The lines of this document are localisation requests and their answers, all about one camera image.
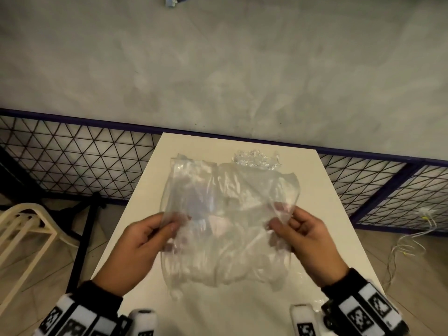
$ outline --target transparent plastic film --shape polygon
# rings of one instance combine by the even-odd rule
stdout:
[[[220,165],[182,155],[171,160],[160,204],[163,224],[188,217],[161,256],[173,298],[181,297],[189,282],[217,287],[255,280],[274,290],[284,284],[291,253],[266,227],[274,218],[288,222],[299,181],[276,170],[277,156],[269,160],[252,151],[244,160],[237,155]]]

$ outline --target white cable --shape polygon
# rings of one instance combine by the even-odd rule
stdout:
[[[409,256],[417,256],[417,255],[422,256],[423,254],[426,253],[426,248],[422,244],[417,242],[415,240],[415,238],[426,235],[426,234],[436,230],[437,223],[434,221],[433,217],[431,216],[430,212],[428,212],[428,211],[426,212],[426,215],[423,216],[422,218],[424,220],[428,221],[429,229],[427,231],[421,231],[421,232],[417,232],[417,233],[414,233],[411,235],[401,236],[396,241],[395,246],[391,249],[391,252],[390,252],[389,258],[388,258],[388,267],[387,267],[388,276],[387,276],[387,278],[385,278],[386,281],[383,283],[384,292],[386,292],[390,288],[393,280],[395,279],[397,252],[401,252],[402,254],[409,255]],[[403,241],[405,241],[406,238],[410,239],[409,243],[412,242],[416,245],[405,244]],[[417,253],[417,248],[420,248],[422,250],[422,252]]]

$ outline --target white table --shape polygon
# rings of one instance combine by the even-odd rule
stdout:
[[[347,264],[379,285],[372,266],[315,150],[250,142],[164,133],[121,216],[96,271],[104,264],[127,225],[159,211],[160,199],[170,172],[170,158],[178,153],[215,163],[231,161],[237,150],[261,150],[280,155],[282,173],[294,172],[301,185],[298,205],[328,226]],[[159,335],[292,335],[291,304],[310,302],[319,308],[326,300],[299,261],[292,257],[284,288],[273,293],[268,285],[240,282],[219,288],[192,284],[180,301],[168,293],[160,257],[149,275],[125,295],[119,313],[151,308],[159,317]]]

